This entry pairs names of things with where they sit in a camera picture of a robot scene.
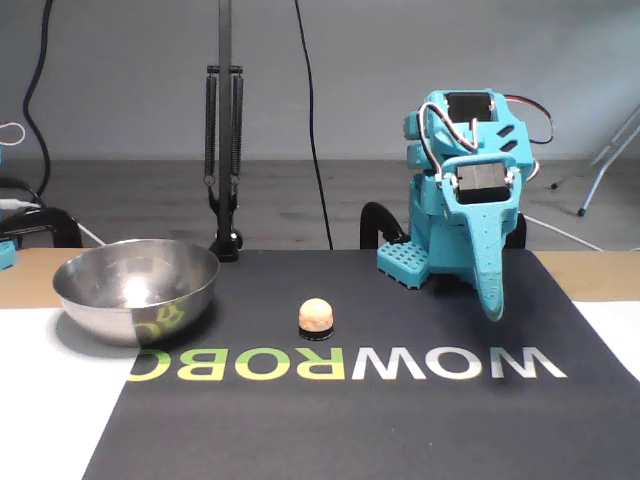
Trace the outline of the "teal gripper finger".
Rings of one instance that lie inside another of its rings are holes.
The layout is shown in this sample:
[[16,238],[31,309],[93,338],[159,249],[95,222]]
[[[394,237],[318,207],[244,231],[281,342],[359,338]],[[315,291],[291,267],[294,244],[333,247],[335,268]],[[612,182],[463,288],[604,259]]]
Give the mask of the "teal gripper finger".
[[507,186],[503,201],[461,204],[454,187],[453,172],[443,172],[442,196],[446,221],[463,227],[470,245],[471,271],[482,309],[491,321],[499,321],[504,311],[502,250],[508,233],[517,224],[522,193],[522,180],[512,169],[513,182]]

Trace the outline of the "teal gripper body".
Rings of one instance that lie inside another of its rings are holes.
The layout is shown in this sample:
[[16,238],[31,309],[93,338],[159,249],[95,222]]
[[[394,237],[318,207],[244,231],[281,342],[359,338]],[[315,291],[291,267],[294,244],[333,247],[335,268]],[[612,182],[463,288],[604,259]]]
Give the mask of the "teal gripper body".
[[508,153],[457,156],[442,164],[442,194],[447,203],[518,203],[522,176]]

